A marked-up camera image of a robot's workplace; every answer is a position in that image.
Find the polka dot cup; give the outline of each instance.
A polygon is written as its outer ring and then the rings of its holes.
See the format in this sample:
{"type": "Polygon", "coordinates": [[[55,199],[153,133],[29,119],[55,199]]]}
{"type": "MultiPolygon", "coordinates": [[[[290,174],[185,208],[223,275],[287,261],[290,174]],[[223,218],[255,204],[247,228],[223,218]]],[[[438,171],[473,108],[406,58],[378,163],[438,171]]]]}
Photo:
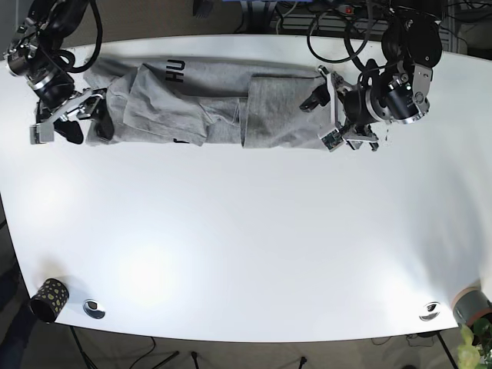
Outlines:
{"type": "Polygon", "coordinates": [[[32,313],[45,323],[54,323],[68,301],[68,289],[59,280],[50,278],[30,301],[32,313]]]}

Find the gray pot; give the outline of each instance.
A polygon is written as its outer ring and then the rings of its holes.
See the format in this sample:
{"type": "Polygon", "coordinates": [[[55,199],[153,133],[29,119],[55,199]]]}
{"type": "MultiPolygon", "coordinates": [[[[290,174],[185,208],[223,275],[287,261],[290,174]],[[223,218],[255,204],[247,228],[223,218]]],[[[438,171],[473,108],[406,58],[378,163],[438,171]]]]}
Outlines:
{"type": "Polygon", "coordinates": [[[492,318],[492,304],[487,296],[477,287],[466,288],[451,303],[454,319],[458,324],[472,328],[481,317],[492,318]]]}

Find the white table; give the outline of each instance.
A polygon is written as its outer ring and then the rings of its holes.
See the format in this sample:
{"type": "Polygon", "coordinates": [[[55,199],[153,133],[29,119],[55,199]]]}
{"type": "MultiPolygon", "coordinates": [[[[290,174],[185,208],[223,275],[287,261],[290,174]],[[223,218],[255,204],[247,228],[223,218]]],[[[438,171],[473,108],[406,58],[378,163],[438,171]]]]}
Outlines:
{"type": "MultiPolygon", "coordinates": [[[[344,55],[341,40],[314,47],[344,55]]],[[[318,66],[297,36],[155,38],[103,54],[318,66]]],[[[368,57],[384,63],[377,43],[368,57]]],[[[337,70],[355,82],[351,63],[337,70]]],[[[380,125],[377,153],[327,153],[33,146],[36,97],[1,73],[0,191],[28,291],[59,278],[71,293],[60,323],[159,337],[330,341],[454,327],[458,291],[482,278],[492,296],[491,77],[488,61],[445,55],[424,120],[391,126],[387,141],[380,125]],[[104,319],[84,313],[89,298],[104,319]],[[442,312],[423,322],[431,301],[442,312]]]]}

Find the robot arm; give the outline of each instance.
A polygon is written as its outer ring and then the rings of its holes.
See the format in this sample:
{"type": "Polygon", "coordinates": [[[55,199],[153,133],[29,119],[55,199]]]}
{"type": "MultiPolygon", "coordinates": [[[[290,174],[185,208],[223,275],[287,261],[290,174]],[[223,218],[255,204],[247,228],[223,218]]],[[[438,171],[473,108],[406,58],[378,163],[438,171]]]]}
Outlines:
{"type": "MultiPolygon", "coordinates": [[[[300,108],[310,111],[318,103],[326,105],[332,99],[343,104],[345,123],[338,121],[337,104],[331,104],[331,114],[335,111],[335,117],[319,134],[330,151],[343,143],[359,149],[364,142],[376,151],[378,139],[371,130],[372,123],[410,124],[429,112],[427,94],[433,68],[443,51],[437,24],[443,18],[441,6],[434,0],[391,0],[387,14],[389,27],[381,41],[387,64],[380,67],[374,59],[369,59],[364,65],[355,58],[353,61],[361,70],[355,86],[348,87],[340,75],[332,73],[330,76],[320,67],[328,94],[317,90],[300,108]]],[[[347,37],[345,45],[349,53],[354,54],[347,37]]]]}
{"type": "Polygon", "coordinates": [[[69,73],[91,67],[101,49],[102,27],[95,0],[35,0],[28,17],[19,26],[7,54],[7,66],[14,76],[24,76],[39,97],[36,123],[31,126],[31,141],[41,144],[54,141],[55,132],[68,141],[81,144],[84,136],[77,121],[96,120],[100,137],[111,139],[114,130],[105,109],[105,90],[75,90],[69,73]],[[90,4],[98,26],[95,52],[89,61],[75,67],[75,56],[61,50],[63,39],[80,25],[90,4]]]}

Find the green plant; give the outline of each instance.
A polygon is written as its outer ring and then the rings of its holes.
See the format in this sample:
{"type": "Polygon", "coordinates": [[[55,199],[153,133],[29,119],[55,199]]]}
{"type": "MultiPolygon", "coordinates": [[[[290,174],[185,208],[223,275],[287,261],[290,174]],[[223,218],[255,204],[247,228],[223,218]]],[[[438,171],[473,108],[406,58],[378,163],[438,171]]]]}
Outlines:
{"type": "Polygon", "coordinates": [[[473,331],[461,325],[463,344],[458,346],[458,367],[460,369],[492,369],[492,324],[480,318],[474,322],[473,331]],[[478,344],[473,345],[474,338],[478,344]]]}

